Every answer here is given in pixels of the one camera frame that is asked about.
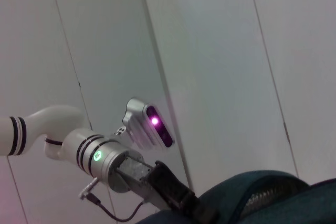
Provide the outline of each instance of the green led light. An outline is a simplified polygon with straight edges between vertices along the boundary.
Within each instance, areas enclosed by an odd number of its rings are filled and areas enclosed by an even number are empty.
[[[93,159],[94,161],[98,161],[101,158],[101,151],[97,151],[94,156]]]

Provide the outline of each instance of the dark blue fabric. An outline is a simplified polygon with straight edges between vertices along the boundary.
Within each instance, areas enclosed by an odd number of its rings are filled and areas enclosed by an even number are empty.
[[[258,170],[236,175],[200,196],[200,201],[220,212],[217,223],[232,222],[233,215],[245,192],[257,181],[269,177],[286,177],[296,179],[293,175],[275,170]],[[153,223],[192,223],[191,220],[171,211],[160,211],[139,222],[139,224]]]
[[[247,216],[239,224],[336,223],[336,180],[307,190]]]

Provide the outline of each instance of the robotic arm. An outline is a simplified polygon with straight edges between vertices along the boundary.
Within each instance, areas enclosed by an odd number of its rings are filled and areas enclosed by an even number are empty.
[[[173,145],[154,106],[131,99],[123,118],[124,126],[113,137],[83,128],[83,122],[80,110],[63,105],[45,108],[25,118],[2,118],[0,155],[24,154],[35,139],[46,135],[47,157],[67,160],[94,178],[80,193],[81,199],[100,204],[90,191],[102,182],[118,193],[131,190],[159,209],[178,211],[199,223],[212,223],[217,219],[217,212],[202,206],[166,165],[157,161],[152,167],[129,147],[135,143],[140,149],[149,150]]]

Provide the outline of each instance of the cable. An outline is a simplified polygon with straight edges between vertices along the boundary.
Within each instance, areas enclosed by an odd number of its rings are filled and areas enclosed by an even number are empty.
[[[142,201],[142,202],[140,202],[140,204],[138,204],[138,206],[135,208],[134,212],[132,213],[132,215],[130,217],[128,217],[127,219],[119,219],[118,217],[114,216],[109,210],[107,210],[106,207],[101,204],[100,199],[98,199],[94,194],[88,193],[86,198],[87,198],[88,201],[90,201],[90,202],[94,203],[95,205],[97,205],[98,207],[100,207],[112,219],[114,219],[116,221],[119,221],[119,222],[130,221],[134,217],[136,212],[138,212],[139,208],[143,205],[143,201]]]

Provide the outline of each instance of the bag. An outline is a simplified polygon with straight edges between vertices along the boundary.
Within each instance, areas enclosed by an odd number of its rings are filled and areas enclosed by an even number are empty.
[[[309,186],[288,173],[258,170],[236,175],[199,199],[220,212],[220,224],[336,223],[336,179]],[[138,223],[194,222],[160,211]]]

